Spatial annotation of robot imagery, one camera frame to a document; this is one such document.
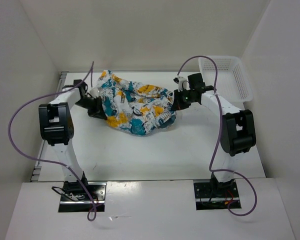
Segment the plastic basket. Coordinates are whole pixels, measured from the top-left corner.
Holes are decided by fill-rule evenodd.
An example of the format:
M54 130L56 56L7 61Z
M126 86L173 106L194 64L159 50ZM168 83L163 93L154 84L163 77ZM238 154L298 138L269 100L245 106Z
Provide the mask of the plastic basket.
M253 99L252 90L241 63L235 56L209 56L218 68L216 91L232 103L243 103ZM206 58L199 58L199 68L206 85L214 85L215 67Z

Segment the white table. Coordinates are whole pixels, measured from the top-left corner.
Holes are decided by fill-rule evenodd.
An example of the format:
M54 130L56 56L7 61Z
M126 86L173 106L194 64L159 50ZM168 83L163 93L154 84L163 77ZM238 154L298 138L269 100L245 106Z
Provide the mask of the white table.
M242 209L234 211L243 213L254 196L243 179L236 182ZM245 217L196 210L192 180L108 182L105 212L94 222L86 212L58 213L51 186L62 182L23 183L6 240L294 240L275 180L251 182L258 204Z
M187 77L194 72L183 72ZM175 72L115 72L123 79L157 85L171 91L178 86L173 82ZM66 85L83 79L85 73L68 73ZM93 74L94 86L100 72ZM244 109L243 104L237 107ZM74 124L73 147L77 160L89 181L140 181L209 179L208 170L219 130L219 118L207 108L193 103L178 111L176 123L168 130L158 130L144 137L129 135L110 128L104 120L91 118L87 110L71 109ZM215 168L225 153L219 147ZM42 159L58 161L47 144ZM60 166L41 163L39 182L63 181ZM256 147L239 163L238 172L248 178L265 178Z

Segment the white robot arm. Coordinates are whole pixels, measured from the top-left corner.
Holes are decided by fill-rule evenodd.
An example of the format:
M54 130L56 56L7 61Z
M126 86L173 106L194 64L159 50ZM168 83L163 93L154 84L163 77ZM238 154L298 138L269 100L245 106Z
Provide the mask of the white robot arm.
M74 80L73 85L63 87L64 93L48 104L39 106L40 133L55 151L59 161L70 167L81 181L88 185L84 171L78 164L74 151L72 138L75 129L72 122L70 109L76 104L88 110L88 115L93 118L107 119L100 98L86 95L88 86L86 83L77 84L81 80ZM64 174L64 188L69 191L82 191L77 178L66 168L62 167Z
M198 102L220 117L214 88L205 85L201 73L188 76L188 81L184 77L176 77L174 82L178 84L178 90L174 91L172 110L183 110ZM186 82L189 82L189 90L185 88ZM227 155L216 169L236 171L240 159L256 144L254 118L250 110L241 110L222 96L218 97L222 106L221 147ZM230 185L234 179L234 173L228 171L214 172L212 176L221 186Z

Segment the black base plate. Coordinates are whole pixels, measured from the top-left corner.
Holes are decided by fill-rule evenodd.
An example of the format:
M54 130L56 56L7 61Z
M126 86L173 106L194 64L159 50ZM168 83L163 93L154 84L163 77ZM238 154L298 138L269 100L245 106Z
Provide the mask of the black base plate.
M87 189L95 200L94 203L97 204L97 212L104 212L106 199L106 183L89 183ZM84 194L84 196L85 199L79 201L71 201L64 196L61 196L58 212L88 212L92 208L92 203L86 194Z
M231 194L233 195L233 199L238 201L234 201L231 205L229 205L229 208L241 209L236 182L234 182L228 189L223 189L219 192L212 192L209 180L194 182L193 187L197 210L227 209L228 203L232 199Z

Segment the patterned fabric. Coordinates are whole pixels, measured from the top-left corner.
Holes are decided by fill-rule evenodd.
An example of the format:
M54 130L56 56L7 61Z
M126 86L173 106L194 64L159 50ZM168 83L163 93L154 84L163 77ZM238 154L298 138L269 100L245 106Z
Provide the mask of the patterned fabric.
M162 87L127 81L105 70L96 85L110 127L144 136L176 120L174 94Z

